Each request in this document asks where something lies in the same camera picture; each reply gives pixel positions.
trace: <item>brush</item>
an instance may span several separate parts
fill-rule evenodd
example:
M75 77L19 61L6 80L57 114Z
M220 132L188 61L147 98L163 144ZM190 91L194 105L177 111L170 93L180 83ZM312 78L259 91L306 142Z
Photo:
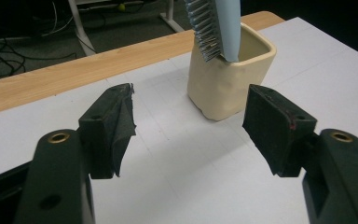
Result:
M218 55L238 61L241 42L240 0L185 0L190 24L205 62Z

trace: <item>white tabletop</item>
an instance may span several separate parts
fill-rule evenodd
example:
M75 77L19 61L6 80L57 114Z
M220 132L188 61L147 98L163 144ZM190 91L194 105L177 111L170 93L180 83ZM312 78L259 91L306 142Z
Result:
M278 53L262 85L358 136L358 52L296 18L260 32ZM207 120L186 95L190 54L0 112L0 173L32 159L38 139L77 120L109 87L134 84L137 135L121 178L93 180L102 223L308 223L299 178L273 176L241 127Z

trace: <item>wooden table edge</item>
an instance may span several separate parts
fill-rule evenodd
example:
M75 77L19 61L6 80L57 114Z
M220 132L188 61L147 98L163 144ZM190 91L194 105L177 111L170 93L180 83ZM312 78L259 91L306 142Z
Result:
M261 30L284 20L271 12L261 11L246 15L241 21L255 30ZM193 38L193 31L187 30L14 77L2 78L0 111L190 52Z

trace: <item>light blue brush handle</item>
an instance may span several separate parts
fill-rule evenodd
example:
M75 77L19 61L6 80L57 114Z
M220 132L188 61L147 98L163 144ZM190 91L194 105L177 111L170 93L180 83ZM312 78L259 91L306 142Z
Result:
M228 62L237 62L241 44L241 1L214 0L222 38L222 54Z

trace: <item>white surface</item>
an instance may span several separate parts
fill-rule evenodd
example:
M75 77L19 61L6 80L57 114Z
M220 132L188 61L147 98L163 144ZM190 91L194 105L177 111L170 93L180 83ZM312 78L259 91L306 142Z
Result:
M358 53L301 19L261 32L277 49L263 85L316 119L316 132L358 136ZM121 178L93 180L102 223L308 223L299 178L272 176L241 127L213 122L186 95L190 54L0 112L0 173L32 159L37 140L77 120L110 86L132 82L137 135Z

